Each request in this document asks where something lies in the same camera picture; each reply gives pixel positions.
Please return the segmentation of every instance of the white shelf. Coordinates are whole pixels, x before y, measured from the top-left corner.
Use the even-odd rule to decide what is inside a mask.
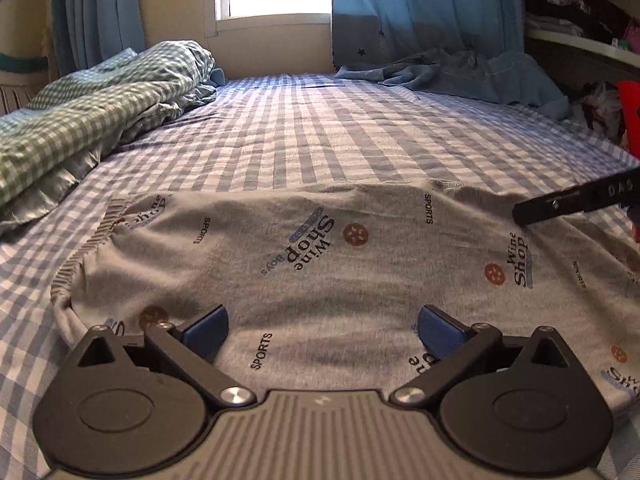
[[[612,45],[600,43],[599,41],[587,40],[586,38],[570,36],[569,34],[560,34],[559,32],[548,32],[546,30],[529,30],[527,31],[527,36],[534,40],[550,41],[551,43],[580,48],[581,50],[587,50],[588,52],[600,54],[609,59],[615,59],[635,68],[640,68],[640,56],[638,54],[615,48]]]

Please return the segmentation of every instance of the bed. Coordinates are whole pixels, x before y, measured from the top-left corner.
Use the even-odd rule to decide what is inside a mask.
[[[52,213],[0,242],[0,478],[47,471],[30,416],[68,351],[49,285],[114,194],[428,177],[535,196],[638,164],[589,130],[519,105],[324,75],[231,82],[212,104],[121,146]],[[632,244],[621,210],[590,218]],[[640,418],[620,426],[603,458],[608,478],[633,471],[634,424]]]

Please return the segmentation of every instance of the curtain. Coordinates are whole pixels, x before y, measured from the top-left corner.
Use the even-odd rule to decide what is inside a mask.
[[[51,7],[60,75],[95,66],[126,48],[145,48],[138,0],[51,0]]]
[[[524,0],[333,0],[336,67],[434,47],[487,57],[524,50]]]

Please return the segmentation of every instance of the window frame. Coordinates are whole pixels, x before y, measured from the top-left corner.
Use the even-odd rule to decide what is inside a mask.
[[[295,14],[261,14],[258,16],[230,16],[229,0],[203,0],[205,37],[212,38],[218,32],[240,28],[271,27],[273,25],[317,25],[331,23],[331,14],[324,12],[300,12]]]

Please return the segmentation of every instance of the teal stripe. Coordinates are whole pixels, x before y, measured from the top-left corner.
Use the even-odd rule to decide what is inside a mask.
[[[14,74],[42,72],[49,68],[46,57],[11,57],[0,52],[0,70]]]

